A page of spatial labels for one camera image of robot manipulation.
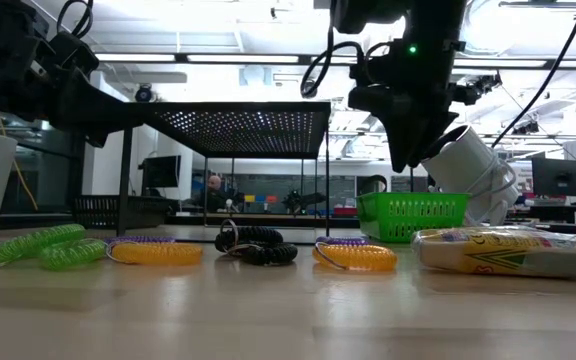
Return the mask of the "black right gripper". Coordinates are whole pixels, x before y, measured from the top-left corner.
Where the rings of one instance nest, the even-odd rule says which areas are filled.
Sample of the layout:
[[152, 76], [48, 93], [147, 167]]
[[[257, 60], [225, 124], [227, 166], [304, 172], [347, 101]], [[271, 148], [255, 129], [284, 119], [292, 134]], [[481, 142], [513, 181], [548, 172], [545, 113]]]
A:
[[451, 81], [424, 83], [421, 79], [383, 82], [380, 115], [388, 139], [392, 169], [415, 167], [430, 146], [459, 116], [450, 106], [459, 93]]

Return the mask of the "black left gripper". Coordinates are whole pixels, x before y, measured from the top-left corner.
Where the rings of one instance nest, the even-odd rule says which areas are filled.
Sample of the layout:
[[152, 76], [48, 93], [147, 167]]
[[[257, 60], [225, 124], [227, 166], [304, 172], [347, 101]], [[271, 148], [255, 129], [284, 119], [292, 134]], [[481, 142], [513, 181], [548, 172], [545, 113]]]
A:
[[82, 71], [63, 69], [51, 47], [21, 47], [17, 59], [22, 75], [17, 86], [17, 115], [27, 121], [48, 120], [82, 134], [103, 148], [110, 134], [143, 124], [143, 117], [123, 102], [90, 84]]

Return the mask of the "black loop item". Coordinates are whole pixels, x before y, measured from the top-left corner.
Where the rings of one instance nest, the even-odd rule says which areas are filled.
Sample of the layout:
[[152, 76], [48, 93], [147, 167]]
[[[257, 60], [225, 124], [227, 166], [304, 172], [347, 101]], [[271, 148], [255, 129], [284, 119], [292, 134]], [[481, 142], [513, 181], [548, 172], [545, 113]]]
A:
[[372, 175], [365, 177], [359, 187], [359, 194], [380, 193], [387, 191], [387, 180], [382, 175]]

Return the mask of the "purple coil wristband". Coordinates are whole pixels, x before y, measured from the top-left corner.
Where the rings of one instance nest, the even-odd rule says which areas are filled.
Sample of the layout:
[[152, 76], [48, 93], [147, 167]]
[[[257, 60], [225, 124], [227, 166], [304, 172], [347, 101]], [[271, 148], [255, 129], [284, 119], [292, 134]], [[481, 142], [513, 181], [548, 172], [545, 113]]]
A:
[[344, 246], [363, 246], [370, 244], [369, 240], [366, 237], [320, 236], [315, 240], [315, 242], [326, 245], [344, 245]]
[[145, 236], [145, 235], [124, 235], [108, 237], [103, 240], [106, 244], [131, 242], [131, 243], [174, 243], [176, 239], [170, 236]]

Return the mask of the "orange coil wristband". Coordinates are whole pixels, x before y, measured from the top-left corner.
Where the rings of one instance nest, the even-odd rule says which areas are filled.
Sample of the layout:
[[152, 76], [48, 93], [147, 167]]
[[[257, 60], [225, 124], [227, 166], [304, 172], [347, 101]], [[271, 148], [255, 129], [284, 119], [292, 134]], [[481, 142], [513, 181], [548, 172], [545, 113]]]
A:
[[201, 262], [201, 246], [176, 242], [116, 242], [107, 256], [119, 263], [151, 266], [190, 266]]
[[389, 272], [398, 257], [389, 248], [376, 245], [337, 245], [318, 242], [313, 257], [322, 265], [345, 271]]

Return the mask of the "green coil wristband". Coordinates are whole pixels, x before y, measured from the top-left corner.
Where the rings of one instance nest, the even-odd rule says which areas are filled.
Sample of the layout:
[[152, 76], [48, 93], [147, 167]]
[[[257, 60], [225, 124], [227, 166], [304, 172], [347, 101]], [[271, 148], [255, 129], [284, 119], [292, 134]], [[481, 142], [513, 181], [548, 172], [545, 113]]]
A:
[[79, 224], [66, 224], [41, 229], [0, 242], [0, 267], [12, 262], [37, 257], [47, 247], [84, 238], [86, 229]]
[[106, 256], [106, 243], [98, 239], [82, 239], [52, 245], [43, 249], [39, 265], [50, 271], [81, 267]]

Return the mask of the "yellow crayon pack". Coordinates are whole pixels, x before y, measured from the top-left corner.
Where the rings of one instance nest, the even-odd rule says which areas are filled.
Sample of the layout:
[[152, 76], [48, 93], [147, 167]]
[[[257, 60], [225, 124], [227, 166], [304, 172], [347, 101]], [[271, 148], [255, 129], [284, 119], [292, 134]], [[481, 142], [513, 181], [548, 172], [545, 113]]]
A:
[[412, 235], [419, 262], [465, 274], [576, 279], [576, 235], [524, 226], [427, 229]]

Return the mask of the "black coil wristband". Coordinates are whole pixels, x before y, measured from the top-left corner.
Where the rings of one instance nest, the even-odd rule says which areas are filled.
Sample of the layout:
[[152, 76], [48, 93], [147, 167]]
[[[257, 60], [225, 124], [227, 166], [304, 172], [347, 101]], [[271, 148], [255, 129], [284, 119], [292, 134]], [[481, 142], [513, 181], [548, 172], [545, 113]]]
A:
[[216, 249], [223, 253], [239, 245], [269, 247], [283, 242], [283, 235], [275, 229], [264, 226], [237, 226], [231, 219], [221, 223], [214, 240]]
[[291, 263], [298, 255], [298, 249], [293, 244], [277, 244], [261, 246], [255, 244], [236, 245], [227, 253], [239, 257], [245, 263], [255, 266], [283, 266]]

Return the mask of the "white desk lamp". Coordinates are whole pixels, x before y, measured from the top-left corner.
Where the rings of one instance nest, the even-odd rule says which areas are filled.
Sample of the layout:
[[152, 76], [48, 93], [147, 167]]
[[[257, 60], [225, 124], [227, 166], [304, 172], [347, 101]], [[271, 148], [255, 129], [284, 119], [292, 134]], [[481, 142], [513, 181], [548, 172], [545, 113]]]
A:
[[442, 192], [470, 195], [465, 222], [472, 226], [502, 225], [519, 197], [516, 172], [469, 125], [442, 135], [421, 165]]

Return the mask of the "green plastic basket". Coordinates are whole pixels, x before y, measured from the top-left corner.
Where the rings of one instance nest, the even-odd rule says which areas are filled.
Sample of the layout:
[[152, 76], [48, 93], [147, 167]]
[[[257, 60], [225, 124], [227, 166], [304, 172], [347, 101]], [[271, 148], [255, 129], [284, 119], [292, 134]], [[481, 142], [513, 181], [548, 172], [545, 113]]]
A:
[[357, 197], [361, 232], [384, 243], [409, 243], [425, 229], [460, 227], [469, 194], [380, 192]]

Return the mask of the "black computer monitor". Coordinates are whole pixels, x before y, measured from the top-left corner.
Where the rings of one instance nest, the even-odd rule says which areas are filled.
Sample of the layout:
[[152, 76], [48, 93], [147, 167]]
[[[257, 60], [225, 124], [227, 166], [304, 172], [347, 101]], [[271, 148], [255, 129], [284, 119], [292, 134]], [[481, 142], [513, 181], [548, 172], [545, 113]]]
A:
[[532, 159], [533, 191], [539, 196], [576, 196], [576, 161]]
[[151, 189], [173, 188], [179, 185], [181, 157], [163, 156], [145, 158], [138, 169], [142, 171], [141, 195], [148, 196]]

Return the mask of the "black slotted basket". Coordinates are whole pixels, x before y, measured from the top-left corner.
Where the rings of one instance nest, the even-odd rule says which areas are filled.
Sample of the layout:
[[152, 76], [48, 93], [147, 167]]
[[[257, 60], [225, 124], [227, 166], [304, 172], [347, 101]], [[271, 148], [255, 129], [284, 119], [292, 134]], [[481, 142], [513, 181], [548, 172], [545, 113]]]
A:
[[[171, 201], [162, 197], [129, 196], [127, 229], [153, 228], [162, 225]], [[88, 229], [116, 229], [119, 220], [118, 195], [82, 195], [74, 199], [72, 216]]]

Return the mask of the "person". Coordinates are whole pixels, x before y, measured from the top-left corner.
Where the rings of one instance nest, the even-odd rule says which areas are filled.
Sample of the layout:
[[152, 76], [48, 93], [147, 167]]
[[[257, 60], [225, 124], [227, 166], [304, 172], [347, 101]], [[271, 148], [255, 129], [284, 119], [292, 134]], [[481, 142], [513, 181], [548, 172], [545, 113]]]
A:
[[227, 194], [221, 190], [222, 181], [218, 175], [210, 175], [207, 179], [204, 209], [207, 212], [218, 212], [226, 208]]

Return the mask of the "black perforated metal monitor stand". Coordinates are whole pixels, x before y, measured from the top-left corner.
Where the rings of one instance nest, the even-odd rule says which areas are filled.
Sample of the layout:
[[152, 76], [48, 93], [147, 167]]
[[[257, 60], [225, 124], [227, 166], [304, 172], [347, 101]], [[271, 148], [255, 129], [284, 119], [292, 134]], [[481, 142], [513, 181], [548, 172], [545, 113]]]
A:
[[328, 102], [122, 103], [109, 116], [122, 127], [148, 125], [206, 159], [317, 159], [331, 115]]

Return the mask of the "overhead frame light bar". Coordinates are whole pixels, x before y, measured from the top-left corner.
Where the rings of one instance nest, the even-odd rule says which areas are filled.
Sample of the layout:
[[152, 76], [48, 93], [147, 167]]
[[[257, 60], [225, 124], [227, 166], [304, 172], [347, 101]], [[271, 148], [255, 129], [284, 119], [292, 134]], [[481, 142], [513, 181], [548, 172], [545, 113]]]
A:
[[[255, 55], [255, 54], [184, 54], [184, 53], [97, 53], [101, 63], [179, 63], [179, 64], [269, 64], [287, 66], [307, 66], [315, 60], [311, 55]], [[554, 59], [519, 58], [457, 58], [454, 67], [459, 69], [540, 69], [547, 70]], [[576, 59], [562, 60], [561, 70], [576, 71]]]

